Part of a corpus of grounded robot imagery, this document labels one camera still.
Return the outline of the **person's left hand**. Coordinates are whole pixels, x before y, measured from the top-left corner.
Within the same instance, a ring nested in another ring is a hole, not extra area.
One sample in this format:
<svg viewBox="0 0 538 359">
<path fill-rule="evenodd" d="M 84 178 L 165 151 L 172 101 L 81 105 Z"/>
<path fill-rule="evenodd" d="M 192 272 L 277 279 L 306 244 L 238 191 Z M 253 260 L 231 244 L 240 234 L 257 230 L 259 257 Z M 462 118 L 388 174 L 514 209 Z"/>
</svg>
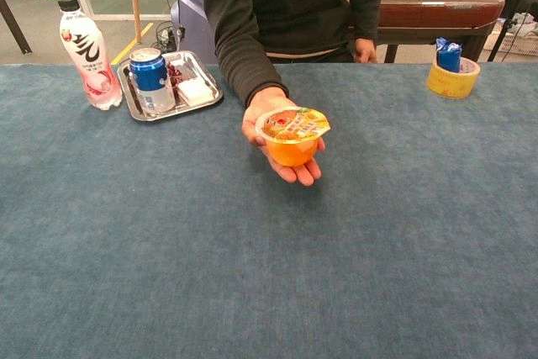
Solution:
<svg viewBox="0 0 538 359">
<path fill-rule="evenodd" d="M 377 63 L 377 50 L 373 40 L 355 40 L 355 63 Z"/>
</svg>

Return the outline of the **person's right hand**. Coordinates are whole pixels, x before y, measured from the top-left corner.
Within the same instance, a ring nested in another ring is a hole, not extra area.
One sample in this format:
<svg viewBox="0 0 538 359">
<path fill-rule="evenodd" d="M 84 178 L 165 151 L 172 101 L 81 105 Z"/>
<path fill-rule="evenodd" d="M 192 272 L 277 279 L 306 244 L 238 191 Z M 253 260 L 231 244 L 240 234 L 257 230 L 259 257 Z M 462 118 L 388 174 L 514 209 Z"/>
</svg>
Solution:
<svg viewBox="0 0 538 359">
<path fill-rule="evenodd" d="M 312 186 L 322 177 L 322 172 L 315 159 L 301 166 L 283 166 L 274 161 L 267 151 L 265 140 L 256 132 L 256 121 L 264 113 L 275 109 L 295 107 L 280 87 L 266 87 L 257 92 L 246 108 L 242 120 L 242 132 L 246 139 L 256 146 L 268 160 L 272 170 L 284 181 L 300 182 L 304 186 Z"/>
</svg>

